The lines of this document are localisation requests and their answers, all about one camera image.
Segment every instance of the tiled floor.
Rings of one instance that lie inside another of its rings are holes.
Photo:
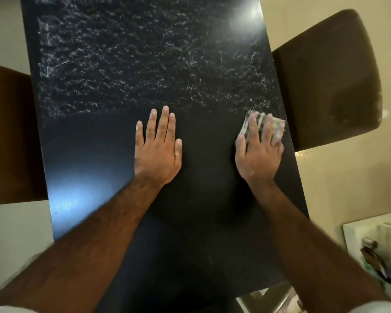
[[[375,131],[297,154],[311,219],[343,243],[342,224],[391,212],[391,0],[261,0],[261,5],[272,49],[348,8],[361,15],[372,41],[389,115]],[[29,73],[19,0],[0,0],[0,65]],[[0,206],[0,224],[2,284],[52,241],[48,204]]]

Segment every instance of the chair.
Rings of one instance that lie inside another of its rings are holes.
[[[273,51],[295,151],[376,129],[381,81],[355,10],[323,20]]]
[[[0,66],[0,204],[47,200],[29,75]]]

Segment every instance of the shirt sleeve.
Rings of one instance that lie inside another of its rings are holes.
[[[354,308],[349,313],[391,313],[391,302],[370,302],[357,308]]]
[[[16,308],[14,306],[0,306],[0,313],[36,313],[25,308]]]

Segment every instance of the person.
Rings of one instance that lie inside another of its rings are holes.
[[[136,125],[134,178],[4,287],[0,312],[95,310],[139,221],[181,168],[182,141],[176,139],[176,117],[164,106],[157,129],[156,118],[153,109],[145,139],[142,122]],[[273,243],[305,309],[309,313],[391,312],[390,299],[375,280],[275,184],[283,145],[280,138],[272,141],[272,136],[272,116],[260,139],[251,114],[248,137],[236,139],[235,162],[269,218]]]

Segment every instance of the table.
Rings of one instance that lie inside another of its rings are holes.
[[[285,118],[259,0],[22,0],[54,237],[133,177],[137,120],[165,104],[182,170],[98,311],[191,311],[283,281],[234,164],[246,109]],[[307,214],[289,128],[276,182]]]

